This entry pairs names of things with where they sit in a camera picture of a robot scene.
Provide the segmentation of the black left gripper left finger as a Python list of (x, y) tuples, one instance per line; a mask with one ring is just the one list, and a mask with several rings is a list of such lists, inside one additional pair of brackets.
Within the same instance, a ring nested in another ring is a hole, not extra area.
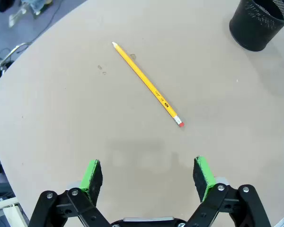
[(85, 227), (110, 227), (111, 224), (96, 208), (103, 175), (100, 161), (91, 160), (79, 187), (62, 194), (44, 191), (40, 194), (30, 227), (63, 227), (70, 218), (78, 217)]

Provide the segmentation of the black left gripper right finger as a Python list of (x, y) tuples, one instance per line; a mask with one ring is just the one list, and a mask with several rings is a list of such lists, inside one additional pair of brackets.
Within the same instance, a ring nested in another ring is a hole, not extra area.
[(228, 213), (236, 227), (271, 226), (254, 186), (244, 184), (234, 189), (217, 182), (202, 156), (194, 159), (193, 180), (201, 203), (186, 227), (210, 227), (221, 212)]

